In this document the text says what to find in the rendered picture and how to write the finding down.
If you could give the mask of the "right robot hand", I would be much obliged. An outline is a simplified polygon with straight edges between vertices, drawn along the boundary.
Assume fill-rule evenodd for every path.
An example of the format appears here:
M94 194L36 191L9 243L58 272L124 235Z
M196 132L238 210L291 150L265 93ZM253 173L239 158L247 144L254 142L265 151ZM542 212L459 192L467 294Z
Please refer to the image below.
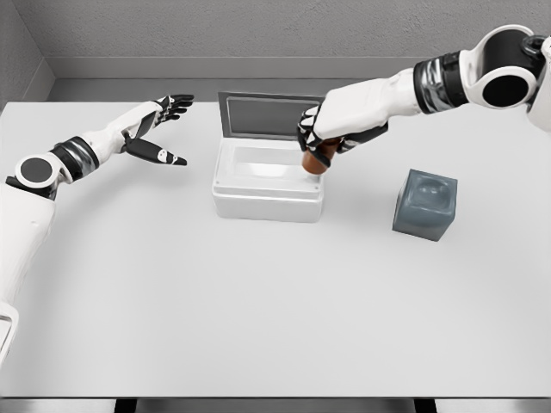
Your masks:
M300 117L301 150L315 151L323 141L340 138L335 154L344 153L387 132L389 115L380 97L381 84L371 81L330 90Z

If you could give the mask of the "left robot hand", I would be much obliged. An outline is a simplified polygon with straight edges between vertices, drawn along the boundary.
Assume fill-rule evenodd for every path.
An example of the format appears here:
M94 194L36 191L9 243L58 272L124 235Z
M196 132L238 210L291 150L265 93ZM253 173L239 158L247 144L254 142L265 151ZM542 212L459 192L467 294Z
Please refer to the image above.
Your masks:
M186 159L144 140L144 136L166 121L179 120L192 106L194 99L193 95L165 96L142 103L125 114L124 127L121 129L124 139L121 152L151 163L186 166Z

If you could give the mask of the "brown cylindrical bottle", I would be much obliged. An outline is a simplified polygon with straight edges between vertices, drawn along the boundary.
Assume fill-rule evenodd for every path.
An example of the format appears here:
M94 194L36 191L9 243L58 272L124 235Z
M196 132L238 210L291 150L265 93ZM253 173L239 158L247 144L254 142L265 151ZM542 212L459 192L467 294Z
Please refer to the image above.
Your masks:
M327 139L315 151L307 150L302 158L303 169L316 176L323 175L331 166L341 139Z

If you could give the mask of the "white box with open lid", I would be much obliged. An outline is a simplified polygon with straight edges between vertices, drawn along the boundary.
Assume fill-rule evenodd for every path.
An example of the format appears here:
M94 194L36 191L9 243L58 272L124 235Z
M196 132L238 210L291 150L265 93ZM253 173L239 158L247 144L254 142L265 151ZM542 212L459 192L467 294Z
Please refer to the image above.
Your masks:
M324 183L303 169L296 127L322 97L221 91L218 99L222 138L212 185L218 215L317 222Z

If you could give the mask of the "grey cube block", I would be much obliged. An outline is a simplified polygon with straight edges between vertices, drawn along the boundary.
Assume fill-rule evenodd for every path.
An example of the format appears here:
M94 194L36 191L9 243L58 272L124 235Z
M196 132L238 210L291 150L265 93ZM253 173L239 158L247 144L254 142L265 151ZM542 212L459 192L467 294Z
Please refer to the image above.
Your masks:
M457 184L454 178L409 170L397 197L392 229L439 241L455 220Z

